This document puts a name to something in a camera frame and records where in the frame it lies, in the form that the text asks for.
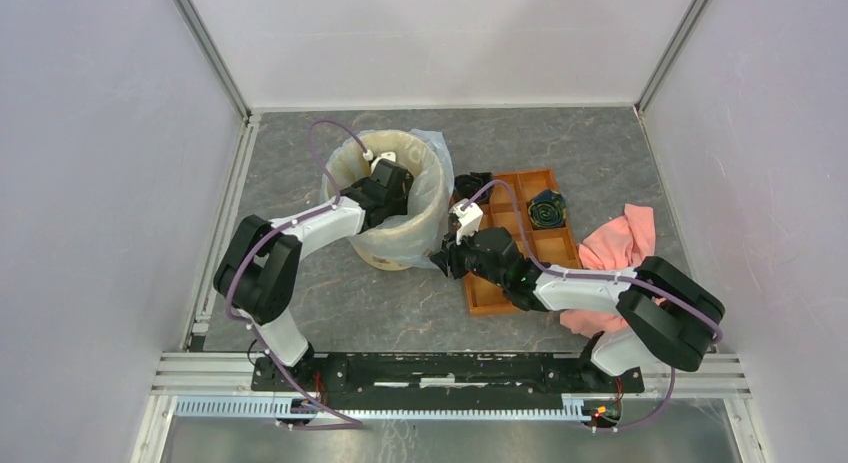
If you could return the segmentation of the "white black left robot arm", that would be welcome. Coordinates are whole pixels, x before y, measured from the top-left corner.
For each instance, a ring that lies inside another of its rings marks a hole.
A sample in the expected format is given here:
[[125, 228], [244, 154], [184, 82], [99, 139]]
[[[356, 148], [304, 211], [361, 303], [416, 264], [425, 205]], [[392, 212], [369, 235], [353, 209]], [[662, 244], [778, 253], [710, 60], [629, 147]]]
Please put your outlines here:
[[371, 173], [339, 189], [325, 203], [273, 220], [244, 218], [213, 278], [226, 315], [244, 322], [276, 363], [290, 390], [314, 377], [314, 350], [289, 310], [301, 261], [340, 239], [359, 235], [394, 216], [405, 216], [413, 175], [379, 159]]

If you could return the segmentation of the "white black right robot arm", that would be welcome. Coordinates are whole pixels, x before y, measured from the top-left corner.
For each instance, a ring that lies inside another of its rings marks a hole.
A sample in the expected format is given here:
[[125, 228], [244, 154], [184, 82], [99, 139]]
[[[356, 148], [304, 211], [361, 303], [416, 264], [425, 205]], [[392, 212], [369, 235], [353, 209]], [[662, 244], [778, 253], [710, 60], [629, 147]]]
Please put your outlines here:
[[496, 286], [522, 311], [622, 318], [624, 328], [596, 331], [567, 367], [567, 380], [590, 392], [609, 390], [628, 371], [654, 363], [695, 372], [723, 336], [723, 304], [660, 257], [622, 270], [566, 268], [536, 261], [506, 229], [492, 227], [449, 233], [428, 258], [447, 277], [472, 274]]

